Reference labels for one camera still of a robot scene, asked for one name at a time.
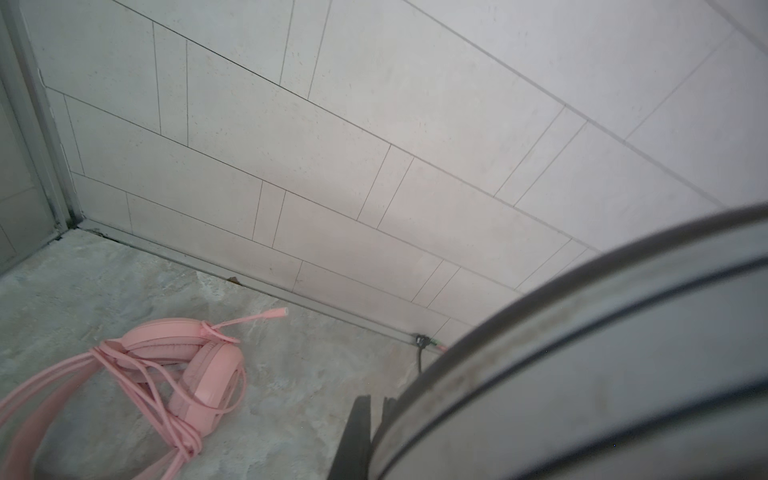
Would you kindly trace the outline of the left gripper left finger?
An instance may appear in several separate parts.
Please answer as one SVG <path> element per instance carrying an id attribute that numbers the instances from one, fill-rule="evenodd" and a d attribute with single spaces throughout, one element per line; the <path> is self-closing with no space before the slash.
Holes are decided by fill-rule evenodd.
<path id="1" fill-rule="evenodd" d="M 371 448 L 371 396 L 358 396 L 350 410 L 328 480 L 365 480 Z"/>

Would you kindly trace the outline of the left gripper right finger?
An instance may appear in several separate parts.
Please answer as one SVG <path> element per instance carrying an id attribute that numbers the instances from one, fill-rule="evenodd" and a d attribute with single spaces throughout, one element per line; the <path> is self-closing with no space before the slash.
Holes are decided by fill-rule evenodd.
<path id="1" fill-rule="evenodd" d="M 381 424 L 386 425 L 389 421 L 390 417 L 392 416 L 392 413 L 394 411 L 394 408 L 397 403 L 397 398 L 395 397 L 385 397 L 382 402 L 382 415 L 381 415 Z"/>

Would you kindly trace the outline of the pink headphones with cable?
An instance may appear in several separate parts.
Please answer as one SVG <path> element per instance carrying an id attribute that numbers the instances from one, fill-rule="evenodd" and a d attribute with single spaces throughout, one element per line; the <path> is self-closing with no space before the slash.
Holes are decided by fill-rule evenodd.
<path id="1" fill-rule="evenodd" d="M 3 422 L 44 388 L 55 388 L 11 440 L 2 478 L 31 478 L 32 460 L 55 417 L 100 370 L 112 377 L 169 447 L 140 478 L 175 478 L 201 453 L 204 438 L 237 408 L 247 390 L 244 355 L 238 339 L 223 333 L 225 326 L 190 318 L 145 322 L 17 386 L 1 402 Z"/>

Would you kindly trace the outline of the white black headphones with cable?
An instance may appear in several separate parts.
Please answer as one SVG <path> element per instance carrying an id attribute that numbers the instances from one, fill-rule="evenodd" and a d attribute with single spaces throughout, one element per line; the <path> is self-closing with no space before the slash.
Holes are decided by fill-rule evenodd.
<path id="1" fill-rule="evenodd" d="M 767 208 L 597 257 L 437 359 L 372 479 L 763 479 Z"/>

